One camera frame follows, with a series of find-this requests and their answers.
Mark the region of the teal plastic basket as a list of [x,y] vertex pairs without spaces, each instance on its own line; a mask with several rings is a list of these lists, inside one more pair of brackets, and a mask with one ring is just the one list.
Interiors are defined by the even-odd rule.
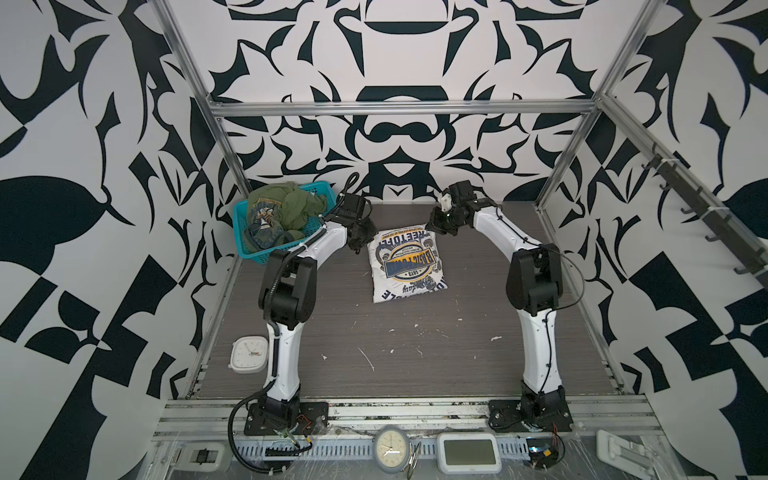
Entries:
[[264,264],[272,251],[289,249],[321,227],[336,205],[325,181],[267,184],[252,191],[233,211],[235,243],[243,259]]

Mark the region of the white tank top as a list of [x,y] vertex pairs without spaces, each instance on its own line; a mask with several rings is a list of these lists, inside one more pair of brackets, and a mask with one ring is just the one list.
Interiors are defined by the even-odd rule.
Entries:
[[373,302],[383,303],[448,288],[435,232],[424,225],[377,233],[368,244]]

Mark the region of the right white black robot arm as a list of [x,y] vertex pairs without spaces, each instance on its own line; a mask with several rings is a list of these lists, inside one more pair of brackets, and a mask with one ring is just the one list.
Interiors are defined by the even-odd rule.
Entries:
[[488,238],[509,262],[505,292],[521,320],[524,347],[520,416],[533,421],[564,404],[557,365],[556,311],[563,295],[561,254],[515,225],[499,204],[480,198],[468,181],[450,185],[438,197],[427,229],[457,235],[469,226]]

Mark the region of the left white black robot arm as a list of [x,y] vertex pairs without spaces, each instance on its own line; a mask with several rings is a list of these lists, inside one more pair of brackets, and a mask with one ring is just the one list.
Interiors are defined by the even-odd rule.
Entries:
[[342,193],[314,233],[270,254],[259,296],[271,342],[265,391],[258,395],[264,416],[291,424],[299,415],[301,337],[315,308],[318,271],[336,251],[348,247],[358,253],[373,240],[371,212],[365,195]]

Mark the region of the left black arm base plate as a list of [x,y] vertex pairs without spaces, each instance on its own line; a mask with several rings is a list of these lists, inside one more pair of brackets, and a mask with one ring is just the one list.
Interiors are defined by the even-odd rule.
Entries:
[[289,402],[261,398],[248,406],[244,426],[246,436],[265,436],[287,430],[292,434],[311,435],[328,425],[327,402]]

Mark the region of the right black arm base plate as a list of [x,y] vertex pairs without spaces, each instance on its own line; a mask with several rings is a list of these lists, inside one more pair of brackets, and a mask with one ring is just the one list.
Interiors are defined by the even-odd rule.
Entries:
[[491,400],[488,407],[488,426],[497,433],[572,431],[573,417],[563,400]]

